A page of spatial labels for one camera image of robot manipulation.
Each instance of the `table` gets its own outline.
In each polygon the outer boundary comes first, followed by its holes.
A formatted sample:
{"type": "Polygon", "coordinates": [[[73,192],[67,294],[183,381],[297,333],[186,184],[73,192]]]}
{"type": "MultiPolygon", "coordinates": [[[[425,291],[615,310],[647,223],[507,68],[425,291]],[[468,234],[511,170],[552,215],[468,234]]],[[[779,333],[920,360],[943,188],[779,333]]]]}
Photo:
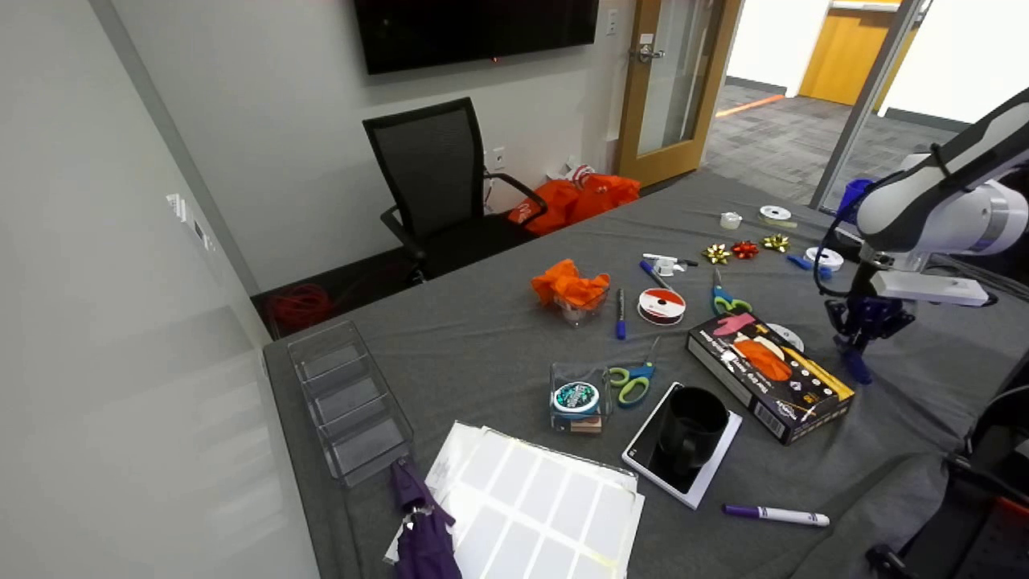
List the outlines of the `table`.
{"type": "MultiPolygon", "coordinates": [[[[680,329],[654,329],[631,317],[631,341],[625,345],[615,341],[615,306],[572,329],[558,312],[536,306],[531,278],[572,259],[582,274],[612,274],[615,286],[637,296],[649,286],[641,274],[644,250],[701,261],[714,243],[758,243],[775,232],[754,219],[761,203],[771,199],[734,182],[694,174],[632,205],[325,324],[352,324],[363,336],[410,424],[410,453],[421,469],[432,467],[454,422],[490,424],[618,467],[621,446],[658,394],[641,410],[607,414],[602,439],[558,435],[545,429],[549,365],[632,360],[661,337],[654,358],[658,391],[686,381],[743,412],[680,341],[686,329],[710,317],[707,264],[674,278],[674,291],[690,303],[680,329]],[[746,215],[739,232],[718,225],[728,208],[746,215]]],[[[790,232],[795,248],[812,245],[826,225],[826,215],[809,208],[795,208],[795,219],[799,223],[790,232]]],[[[764,250],[754,261],[724,267],[724,283],[767,321],[805,336],[807,352],[839,370],[833,329],[809,274],[764,250]]],[[[841,422],[782,446],[746,420],[699,511],[641,481],[647,509],[631,577],[862,577],[862,555],[871,543],[899,547],[939,504],[945,489],[939,457],[959,446],[1021,354],[1027,312],[1027,303],[1013,296],[1000,296],[990,310],[920,306],[920,320],[908,333],[868,347],[873,384],[857,391],[841,422]],[[833,527],[739,522],[719,516],[724,501],[812,509],[833,516],[833,527]]],[[[397,524],[390,477],[343,489],[325,473],[288,360],[288,345],[300,337],[284,337],[264,354],[317,569],[348,579],[390,577],[383,549],[397,524]]]]}

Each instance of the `white wall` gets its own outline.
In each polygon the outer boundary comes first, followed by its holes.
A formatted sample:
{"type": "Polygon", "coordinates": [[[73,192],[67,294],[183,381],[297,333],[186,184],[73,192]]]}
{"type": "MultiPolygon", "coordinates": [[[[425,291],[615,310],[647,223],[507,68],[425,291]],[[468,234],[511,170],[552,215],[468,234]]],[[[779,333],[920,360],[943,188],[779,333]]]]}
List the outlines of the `white wall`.
{"type": "Polygon", "coordinates": [[[0,577],[316,577],[255,312],[91,2],[7,0],[0,79],[0,577]]]}
{"type": "Polygon", "coordinates": [[[485,147],[526,184],[604,163],[618,136],[631,0],[599,45],[365,79],[349,0],[114,0],[258,291],[386,248],[392,205],[359,118],[468,94],[485,147]]]}
{"type": "Polygon", "coordinates": [[[1027,0],[937,0],[883,111],[973,124],[1029,86],[1027,0]]]}
{"type": "Polygon", "coordinates": [[[730,79],[775,85],[795,97],[830,0],[743,0],[730,79]]]}

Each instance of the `paper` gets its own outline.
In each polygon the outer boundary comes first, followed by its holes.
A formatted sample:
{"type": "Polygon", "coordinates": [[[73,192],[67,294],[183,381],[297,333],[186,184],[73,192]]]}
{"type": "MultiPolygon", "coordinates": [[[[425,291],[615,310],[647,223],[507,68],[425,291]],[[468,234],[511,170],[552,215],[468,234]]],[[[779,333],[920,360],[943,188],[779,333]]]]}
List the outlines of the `paper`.
{"type": "Polygon", "coordinates": [[[456,518],[465,579],[626,577],[644,516],[626,469],[454,424],[425,484],[456,518]]]}

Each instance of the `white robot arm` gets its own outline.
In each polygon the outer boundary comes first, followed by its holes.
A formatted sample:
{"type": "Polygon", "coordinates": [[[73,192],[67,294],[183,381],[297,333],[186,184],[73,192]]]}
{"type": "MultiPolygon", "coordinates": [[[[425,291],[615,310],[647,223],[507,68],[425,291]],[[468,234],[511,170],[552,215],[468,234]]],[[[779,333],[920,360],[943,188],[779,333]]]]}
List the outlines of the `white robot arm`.
{"type": "Polygon", "coordinates": [[[973,279],[925,278],[909,264],[928,256],[996,256],[1027,232],[1027,198],[1000,182],[1029,169],[1029,89],[932,147],[909,169],[879,182],[854,205],[868,248],[892,259],[871,278],[879,296],[984,306],[973,279]]]}

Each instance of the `wall-mounted tv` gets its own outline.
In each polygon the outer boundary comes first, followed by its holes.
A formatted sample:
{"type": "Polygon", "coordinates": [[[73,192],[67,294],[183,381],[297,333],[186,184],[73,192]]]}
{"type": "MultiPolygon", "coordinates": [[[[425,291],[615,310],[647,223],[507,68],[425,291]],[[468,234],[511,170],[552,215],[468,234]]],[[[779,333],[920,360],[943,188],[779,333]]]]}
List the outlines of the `wall-mounted tv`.
{"type": "Polygon", "coordinates": [[[599,0],[352,0],[370,75],[591,45],[599,0]]]}

